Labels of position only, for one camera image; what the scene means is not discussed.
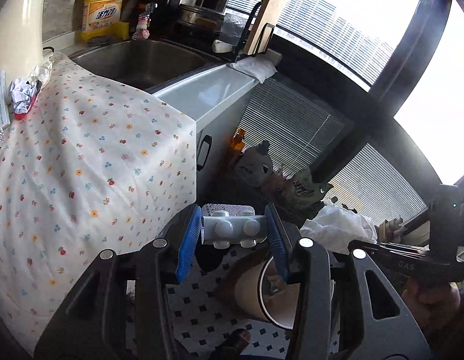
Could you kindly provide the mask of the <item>person's right hand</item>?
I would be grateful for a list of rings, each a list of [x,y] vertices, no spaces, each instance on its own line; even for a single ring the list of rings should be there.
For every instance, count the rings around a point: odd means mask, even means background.
[[[429,332],[449,323],[461,305],[461,295],[455,283],[427,287],[414,278],[408,280],[402,299],[418,326]]]

